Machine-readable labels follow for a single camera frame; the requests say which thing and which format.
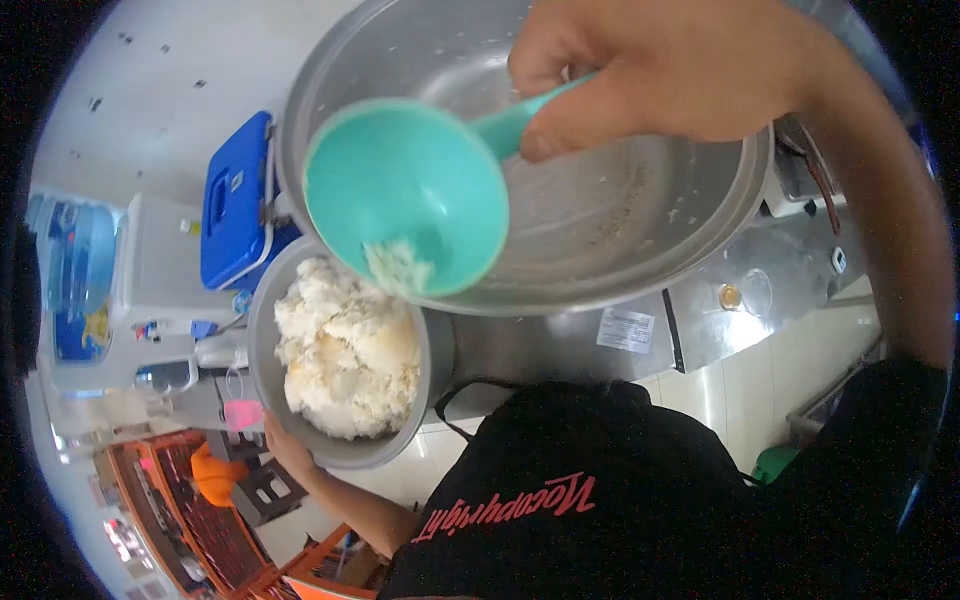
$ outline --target sticker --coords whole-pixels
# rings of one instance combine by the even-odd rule
[[[134,323],[130,329],[133,330],[133,337],[137,342],[144,340],[146,342],[159,342],[160,332],[159,323],[156,321],[146,321],[143,323]]]
[[[600,320],[597,346],[646,354],[654,332],[654,318],[629,310],[607,308]]]

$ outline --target metal pot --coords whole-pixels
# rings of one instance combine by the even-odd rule
[[[291,413],[283,392],[286,368],[274,354],[280,333],[274,304],[287,295],[297,278],[297,266],[307,258],[328,256],[323,244],[302,237],[287,246],[270,263],[253,295],[250,311],[250,367],[264,405],[283,427],[313,451],[317,464],[328,468],[375,468],[393,460],[420,429],[430,400],[435,400],[453,371],[453,329],[449,318],[432,310],[410,306],[420,343],[420,381],[410,409],[410,419],[394,435],[376,439],[342,440],[321,433],[299,414]]]
[[[507,72],[527,0],[366,0],[324,36],[294,82],[278,129],[278,175],[295,219],[319,236],[303,195],[310,139],[337,109],[412,96],[474,118],[517,99]],[[762,200],[767,128],[742,142],[633,137],[543,165],[504,163],[507,246],[463,293],[419,301],[512,316],[586,310],[658,290],[722,248]]]

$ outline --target blue lid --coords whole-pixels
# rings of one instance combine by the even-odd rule
[[[220,289],[264,254],[261,206],[272,120],[261,110],[210,159],[200,233],[200,276],[209,290]]]

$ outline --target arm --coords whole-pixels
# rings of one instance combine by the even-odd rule
[[[874,82],[839,42],[819,42],[822,75],[801,119],[861,231],[891,350],[946,369],[953,355],[953,255],[939,190]]]
[[[778,0],[540,0],[510,55],[537,94],[599,69],[531,120],[539,162],[639,133],[747,137],[797,112],[863,234],[894,352],[938,368],[953,347],[953,269],[936,186],[879,89],[836,38]]]
[[[269,411],[264,416],[267,446],[317,504],[343,520],[387,558],[414,536],[417,515],[408,509],[341,481],[313,462],[309,450],[283,430]]]

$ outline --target label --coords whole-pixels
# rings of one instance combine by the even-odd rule
[[[651,315],[607,308],[600,320],[597,346],[646,354],[650,351],[653,332],[654,318]]]

